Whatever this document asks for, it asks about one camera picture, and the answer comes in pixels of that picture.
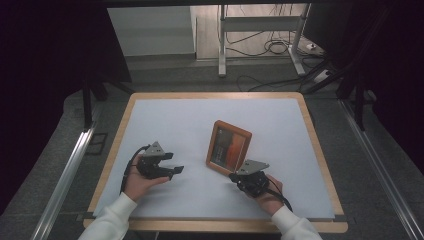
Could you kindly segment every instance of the hand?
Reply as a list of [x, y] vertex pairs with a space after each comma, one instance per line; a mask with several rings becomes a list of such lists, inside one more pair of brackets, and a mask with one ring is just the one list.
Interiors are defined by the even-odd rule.
[[132, 162], [124, 190], [124, 193], [134, 202], [138, 202], [138, 200], [144, 196], [151, 187], [169, 181], [168, 177], [147, 179], [142, 176], [136, 167], [140, 159], [141, 155], [138, 155]]
[[[269, 183], [268, 188], [273, 190], [274, 192], [283, 192], [283, 183], [275, 179], [271, 175], [266, 175], [271, 181], [277, 185], [277, 187], [272, 184], [272, 182]], [[259, 206], [268, 214], [271, 216], [274, 215], [275, 212], [278, 211], [278, 209], [282, 208], [284, 206], [284, 203], [282, 203], [278, 198], [274, 197], [273, 195], [269, 193], [264, 193], [261, 196], [255, 198], [256, 202], [259, 204]]]

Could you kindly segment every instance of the orange frame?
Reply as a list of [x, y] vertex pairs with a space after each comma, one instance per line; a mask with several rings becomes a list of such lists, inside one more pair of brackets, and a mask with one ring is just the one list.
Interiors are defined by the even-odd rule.
[[209, 144], [206, 165], [226, 176], [243, 164], [252, 133], [218, 120]]

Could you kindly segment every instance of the gray floor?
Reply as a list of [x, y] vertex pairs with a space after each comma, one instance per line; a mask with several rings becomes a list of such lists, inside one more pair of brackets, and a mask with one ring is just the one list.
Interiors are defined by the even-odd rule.
[[[215, 62], [171, 57], [128, 59], [139, 92], [247, 91], [262, 83], [296, 78], [287, 59], [229, 61], [226, 78], [218, 77]], [[334, 83], [305, 96], [337, 193], [349, 222], [345, 234], [322, 234], [323, 239], [409, 239], [336, 99]], [[107, 85], [109, 97], [94, 138], [105, 146], [89, 146], [49, 239], [77, 239], [84, 230], [81, 218], [90, 203], [129, 96]], [[258, 91], [296, 91], [299, 84], [265, 86]], [[366, 133], [415, 214], [424, 223], [424, 177], [373, 114], [364, 110]], [[67, 98], [64, 114], [36, 166], [0, 218], [0, 239], [29, 239], [66, 165], [83, 127], [82, 95]], [[143, 234], [145, 239], [152, 236]], [[125, 239], [140, 239], [129, 232]]]

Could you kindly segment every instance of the black cable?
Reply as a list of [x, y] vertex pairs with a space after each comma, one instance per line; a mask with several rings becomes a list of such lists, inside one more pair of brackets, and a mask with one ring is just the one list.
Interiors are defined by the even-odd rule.
[[271, 195], [273, 195], [274, 197], [276, 197], [276, 198], [278, 198], [278, 200], [280, 200], [281, 202], [283, 202], [284, 203], [284, 205], [286, 205], [287, 206], [287, 208], [290, 210], [290, 211], [292, 211], [293, 212], [293, 208], [291, 207], [291, 204], [290, 204], [290, 202], [289, 202], [289, 200], [287, 199], [287, 198], [285, 198], [284, 196], [283, 196], [283, 194], [278, 194], [278, 193], [276, 193], [276, 192], [274, 192], [274, 191], [272, 191], [271, 189], [265, 189], [265, 192], [267, 192], [267, 193], [269, 193], [269, 194], [271, 194]]

